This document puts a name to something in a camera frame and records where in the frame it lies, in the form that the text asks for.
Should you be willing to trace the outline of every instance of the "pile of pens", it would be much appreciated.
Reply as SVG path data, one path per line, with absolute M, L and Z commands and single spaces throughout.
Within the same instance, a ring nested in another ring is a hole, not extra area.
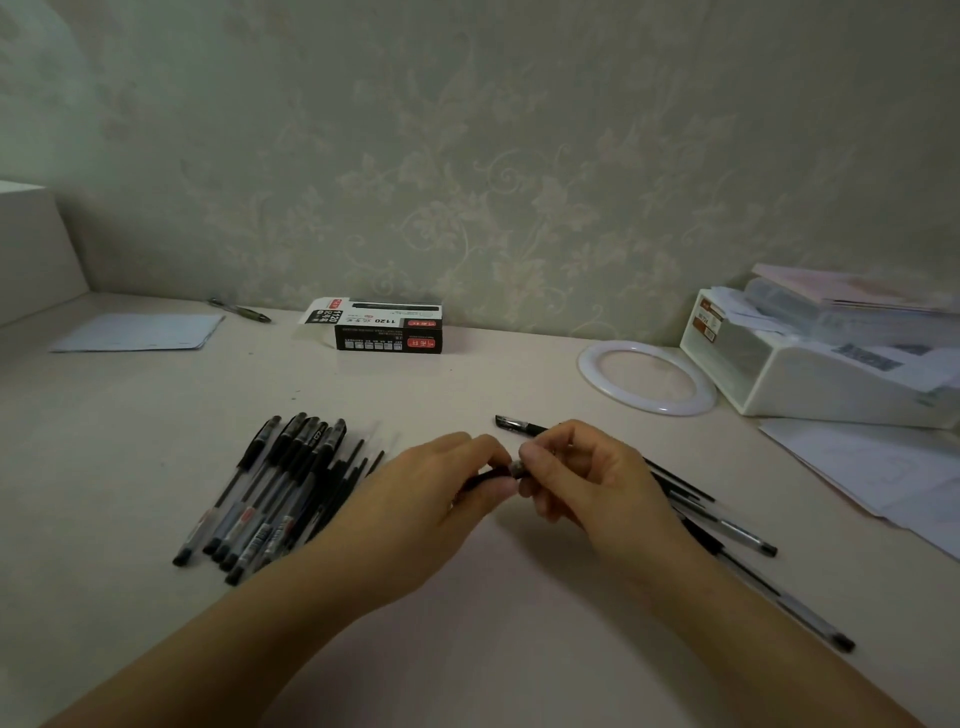
M 536 437 L 537 435 L 546 431 L 546 427 L 533 425 L 531 423 L 524 422 L 523 420 L 516 420 L 512 417 L 504 417 L 503 415 L 496 415 L 493 420 L 496 422 L 496 426 L 502 429 L 506 429 L 511 432 L 518 432 L 529 437 Z M 687 533 L 689 533 L 696 540 L 696 542 L 700 544 L 700 546 L 702 546 L 711 556 L 730 565 L 734 572 L 744 579 L 748 584 L 758 589 L 768 598 L 772 599 L 781 607 L 781 609 L 783 609 L 783 611 L 791 615 L 794 619 L 797 619 L 800 623 L 804 624 L 823 640 L 826 640 L 828 643 L 830 643 L 834 648 L 840 652 L 853 651 L 853 648 L 856 647 L 856 643 L 853 640 L 840 632 L 836 627 L 820 617 L 809 607 L 802 604 L 795 596 L 791 596 L 780 587 L 774 586 L 774 584 L 768 578 L 762 576 L 756 570 L 751 569 L 742 561 L 733 556 L 724 548 L 723 543 L 719 539 L 714 538 L 699 524 L 689 519 L 687 514 L 700 519 L 701 521 L 707 523 L 711 528 L 716 529 L 718 532 L 729 536 L 733 540 L 738 541 L 745 546 L 749 546 L 753 550 L 762 553 L 764 556 L 769 558 L 773 558 L 777 555 L 778 550 L 776 546 L 768 544 L 766 541 L 758 536 L 755 536 L 746 528 L 743 528 L 742 526 L 739 526 L 725 518 L 721 513 L 718 512 L 716 498 L 713 496 L 705 493 L 699 488 L 695 488 L 682 478 L 677 477 L 667 469 L 657 465 L 657 463 L 648 460 L 647 458 L 643 459 L 646 461 L 647 467 L 650 469 L 650 473 L 657 481 L 660 489 L 663 490 L 663 494 L 670 501 L 670 505 L 673 506 L 674 511 L 683 523 Z M 523 468 L 522 463 L 515 461 L 510 468 L 497 469 L 497 472 L 491 471 L 489 473 L 483 473 L 482 475 L 478 475 L 476 478 L 472 478 L 471 480 L 479 481 L 485 477 L 497 474 L 508 474 L 517 479 L 529 475 L 529 473 L 527 473 Z
M 236 586 L 245 574 L 257 572 L 310 541 L 350 497 L 367 467 L 364 458 L 351 469 L 364 441 L 357 443 L 348 458 L 334 460 L 347 435 L 347 423 L 337 420 L 329 425 L 300 412 L 268 449 L 280 421 L 276 415 L 256 433 L 224 492 L 180 547 L 175 566 L 185 566 L 204 544 L 204 553 L 227 573 L 227 583 Z M 366 475 L 376 470 L 383 455 L 381 450 Z M 219 518 L 233 488 L 258 462 L 247 489 Z M 208 534 L 213 523 L 216 525 Z

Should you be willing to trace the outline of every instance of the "wallpaper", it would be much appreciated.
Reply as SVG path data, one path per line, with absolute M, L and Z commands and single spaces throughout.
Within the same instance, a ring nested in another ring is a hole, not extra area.
M 960 284 L 954 0 L 0 0 L 91 284 L 676 341 L 758 261 Z

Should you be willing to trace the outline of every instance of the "finger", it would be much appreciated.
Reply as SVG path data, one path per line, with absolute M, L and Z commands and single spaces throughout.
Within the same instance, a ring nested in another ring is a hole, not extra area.
M 436 440 L 424 443 L 421 447 L 431 452 L 447 452 L 460 447 L 463 443 L 472 440 L 466 432 L 450 432 L 447 435 L 441 435 Z
M 457 481 L 456 490 L 460 490 L 464 480 L 471 475 L 476 475 L 477 471 L 485 465 L 499 467 L 511 463 L 510 453 L 492 435 L 474 437 L 469 442 L 448 450 L 444 458 L 448 472 L 460 478 Z
M 567 468 L 553 453 L 536 442 L 520 446 L 520 459 L 537 482 L 560 500 L 575 514 L 587 507 L 592 484 Z
M 525 477 L 520 480 L 518 491 L 520 497 L 530 497 L 540 489 L 540 484 L 532 477 Z
M 570 510 L 570 507 L 553 494 L 550 494 L 550 504 L 545 517 L 547 522 L 550 523 L 556 523 L 561 518 L 565 518 L 576 523 L 581 528 L 584 527 L 583 524 L 580 523 L 580 519 Z
M 537 435 L 533 442 L 553 451 L 574 447 L 584 452 L 593 452 L 599 446 L 618 441 L 592 425 L 579 420 L 567 420 Z
M 504 500 L 515 496 L 516 488 L 517 482 L 511 477 L 493 477 L 485 480 L 457 500 L 446 514 L 443 528 L 449 530 L 451 538 L 461 543 L 477 523 Z
M 564 465 L 580 477 L 588 477 L 593 468 L 593 455 L 574 447 L 559 449 L 553 453 Z
M 546 518 L 550 511 L 550 491 L 541 490 L 534 496 L 534 508 L 538 516 Z

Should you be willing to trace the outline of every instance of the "pink notebook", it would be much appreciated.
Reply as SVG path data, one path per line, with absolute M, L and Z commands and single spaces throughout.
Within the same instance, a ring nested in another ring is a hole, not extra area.
M 818 305 L 957 312 L 955 297 L 949 294 L 918 294 L 851 273 L 809 271 L 765 263 L 755 265 L 754 273 Z

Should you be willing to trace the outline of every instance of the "pen box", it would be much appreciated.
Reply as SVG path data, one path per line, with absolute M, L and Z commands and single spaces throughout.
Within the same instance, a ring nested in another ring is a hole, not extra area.
M 382 303 L 349 298 L 317 299 L 300 318 L 311 338 L 343 352 L 440 353 L 444 307 L 433 303 Z

